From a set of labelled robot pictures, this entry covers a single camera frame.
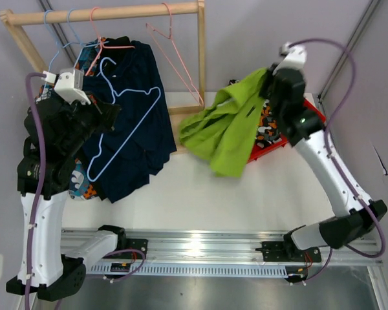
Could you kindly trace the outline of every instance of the navy blue shirt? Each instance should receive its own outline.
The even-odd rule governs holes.
[[[131,44],[135,48],[128,50],[122,62],[117,64],[107,78],[118,94],[126,88],[148,92],[152,87],[159,87],[161,97],[97,180],[111,202],[122,199],[135,189],[148,184],[149,175],[156,175],[169,161],[170,153],[177,150],[164,88],[151,47],[139,41],[132,41]],[[83,90],[93,92],[106,103],[113,102],[111,89],[101,76],[85,77]],[[104,134],[102,154],[92,164],[89,173],[91,178],[99,174],[157,97],[158,90],[153,90],[148,96],[143,93],[125,92],[116,98],[116,104],[122,109],[116,120],[115,130]],[[100,134],[94,134],[83,145],[82,149],[89,161],[99,153],[99,140]]]

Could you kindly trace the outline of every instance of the light blue hanger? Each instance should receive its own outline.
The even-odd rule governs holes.
[[[74,66],[73,66],[73,67],[76,67],[76,64],[78,63],[79,58],[80,58],[80,56],[81,56],[82,51],[83,51],[84,48],[88,48],[88,47],[96,47],[96,46],[99,45],[99,43],[91,44],[91,45],[86,45],[86,44],[84,44],[84,43],[81,41],[79,35],[76,33],[76,31],[75,31],[75,30],[73,29],[73,27],[72,27],[72,24],[70,23],[70,14],[71,14],[73,11],[75,11],[75,10],[77,10],[77,9],[76,9],[76,8],[72,8],[71,10],[69,10],[69,12],[68,12],[68,14],[67,14],[67,24],[68,24],[69,28],[72,30],[73,35],[74,35],[75,38],[78,40],[78,42],[69,42],[69,43],[67,43],[67,44],[65,44],[65,45],[63,45],[63,46],[60,46],[60,43],[59,43],[59,41],[58,41],[56,35],[55,35],[54,32],[52,31],[52,29],[50,29],[50,26],[49,26],[49,24],[47,23],[47,20],[46,20],[47,14],[48,14],[49,12],[52,12],[53,10],[47,10],[47,11],[45,12],[45,15],[43,16],[43,23],[45,24],[46,29],[49,31],[49,33],[51,34],[51,36],[53,37],[53,40],[54,40],[55,43],[56,43],[56,47],[58,48],[58,51],[56,52],[55,56],[53,56],[52,60],[51,60],[50,63],[49,63],[48,71],[51,70],[52,64],[53,64],[54,60],[59,56],[59,53],[60,53],[61,48],[66,48],[66,47],[68,47],[68,46],[71,45],[71,44],[78,44],[78,45],[80,45],[80,46],[82,47],[82,49],[80,50],[79,56],[76,58],[75,64],[74,64]]]
[[[111,94],[112,94],[112,104],[115,104],[116,103],[116,98],[119,98],[120,96],[122,96],[123,94],[125,94],[126,92],[141,92],[145,95],[150,95],[152,93],[152,91],[154,89],[157,89],[158,90],[158,97],[155,99],[154,103],[150,106],[150,108],[148,109],[148,111],[145,113],[144,116],[142,116],[141,120],[138,122],[138,124],[136,124],[135,128],[131,131],[131,133],[128,135],[128,137],[125,139],[125,141],[122,143],[122,145],[120,146],[120,148],[115,152],[115,154],[113,154],[112,158],[106,163],[105,167],[99,172],[99,174],[95,177],[95,178],[91,178],[91,176],[89,176],[89,171],[91,170],[91,167],[92,167],[92,164],[94,162],[94,160],[96,158],[98,158],[99,156],[101,156],[102,154],[102,139],[103,139],[103,134],[101,134],[101,137],[99,139],[99,153],[95,156],[92,157],[92,160],[91,162],[89,163],[89,167],[88,167],[88,170],[86,172],[86,175],[88,177],[88,180],[91,181],[91,182],[95,182],[100,176],[101,174],[105,171],[105,169],[109,166],[109,164],[114,160],[114,158],[116,157],[116,155],[118,155],[118,153],[122,150],[122,148],[124,147],[124,145],[128,142],[128,140],[131,138],[131,136],[134,134],[134,132],[138,129],[138,127],[141,125],[141,123],[143,122],[143,120],[146,118],[146,116],[150,113],[150,111],[153,109],[153,107],[156,105],[156,103],[158,102],[158,100],[161,98],[161,90],[159,87],[153,87],[153,88],[150,88],[148,92],[144,91],[144,90],[138,90],[138,89],[124,89],[123,91],[121,91],[119,94],[115,91],[115,89],[113,88],[112,86],[112,83],[108,80],[108,78],[105,76],[105,74],[103,74],[103,71],[102,71],[102,67],[103,67],[103,63],[105,60],[109,60],[111,63],[113,63],[114,65],[116,65],[116,62],[113,61],[111,58],[109,57],[105,57],[101,60],[100,64],[99,64],[99,69],[100,69],[100,72],[101,72],[101,75],[102,77],[104,78],[104,80],[106,80],[106,82],[108,83],[109,85],[109,88],[111,89]]]

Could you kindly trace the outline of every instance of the orange hanger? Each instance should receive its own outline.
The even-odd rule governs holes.
[[[95,63],[98,61],[99,57],[101,56],[101,53],[102,53],[102,50],[104,48],[106,49],[121,49],[121,48],[135,48],[135,46],[132,46],[132,45],[127,45],[127,46],[105,46],[103,41],[102,41],[102,38],[101,38],[101,35],[99,34],[99,31],[98,29],[96,28],[96,25],[95,25],[95,22],[93,21],[93,12],[97,9],[99,9],[100,7],[99,6],[95,6],[92,10],[91,10],[91,15],[89,16],[89,19],[91,20],[91,24],[92,24],[92,27],[93,29],[95,30],[95,33],[96,33],[96,37],[98,38],[98,41],[99,41],[99,46],[100,46],[100,49],[99,49],[99,52],[98,52],[98,55],[96,55],[94,61],[91,63],[91,66],[89,67],[88,71],[86,72],[86,76],[88,76],[90,73],[91,73],[91,70],[93,68],[93,66],[95,65]]]
[[[175,68],[175,66],[173,65],[173,63],[171,62],[171,60],[168,58],[168,56],[166,55],[166,53],[164,52],[164,50],[162,49],[161,45],[158,43],[158,41],[155,39],[154,37],[154,32],[158,32],[161,36],[163,36],[164,38],[166,39],[169,39],[171,41],[171,43],[173,44],[173,47],[174,47],[174,50],[175,52],[177,53],[177,56],[178,58],[180,59],[180,62],[181,62],[181,65],[184,67],[184,71],[186,72],[187,76],[188,76],[188,79],[189,79],[189,82],[191,84],[191,86],[194,88],[194,91],[197,93],[197,95],[199,95],[199,103],[200,105],[203,107],[204,106],[204,100],[201,98],[200,96],[200,93],[199,91],[197,90],[197,88],[194,86],[194,83],[193,83],[193,80],[188,72],[188,69],[186,67],[186,64],[184,63],[184,61],[182,60],[181,58],[181,55],[180,55],[180,52],[178,51],[178,48],[177,46],[175,45],[175,42],[174,42],[174,37],[173,37],[173,14],[171,13],[171,9],[168,7],[168,4],[167,3],[162,3],[163,5],[165,5],[167,7],[167,10],[169,12],[169,35],[165,35],[163,34],[161,31],[159,31],[158,29],[154,28],[150,23],[146,23],[146,27],[147,27],[147,31],[149,33],[149,35],[153,38],[154,42],[156,43],[156,45],[158,46],[158,48],[160,49],[160,51],[163,53],[163,55],[165,56],[165,58],[168,60],[169,64],[173,67],[175,73],[177,73],[177,75],[179,76],[179,78],[181,79],[181,81],[184,83],[184,85],[187,87],[188,91],[190,92],[190,94],[194,97],[194,99],[196,99],[194,93],[191,91],[191,89],[189,89],[189,86],[187,85],[187,83],[184,81],[184,79],[182,78],[181,74],[178,72],[178,70]]]

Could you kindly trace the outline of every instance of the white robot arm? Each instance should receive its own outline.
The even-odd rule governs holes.
[[[378,221],[387,207],[382,200],[373,201],[356,182],[336,152],[330,135],[325,145],[323,123],[314,111],[303,106],[305,80],[301,70],[307,53],[302,45],[292,48],[289,45],[281,49],[284,60],[268,71],[260,95],[269,99],[278,129],[312,168],[335,217],[289,232],[285,235],[286,248],[303,251],[328,245],[339,249],[375,227],[363,203],[366,202]],[[356,189],[356,196],[351,188]]]
[[[94,238],[64,255],[60,253],[62,214],[68,198],[69,180],[75,168],[73,155],[96,131],[109,131],[120,111],[117,105],[99,101],[82,87],[83,72],[62,70],[57,76],[44,72],[47,83],[55,83],[59,97],[37,103],[46,148],[45,182],[36,207],[36,220],[30,224],[33,201],[39,180],[38,134],[32,112],[25,127],[30,134],[25,142],[24,158],[17,167],[17,189],[24,213],[23,258],[20,271],[7,282],[9,293],[24,295],[27,281],[38,298],[55,301],[79,291],[86,269],[106,254],[125,249],[125,230],[104,225]],[[32,271],[27,273],[27,252],[31,253]]]

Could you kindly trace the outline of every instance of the green shirt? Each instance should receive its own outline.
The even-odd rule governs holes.
[[[259,69],[220,89],[210,108],[180,124],[181,144],[219,175],[240,177],[247,164],[263,107],[259,91],[265,73]]]

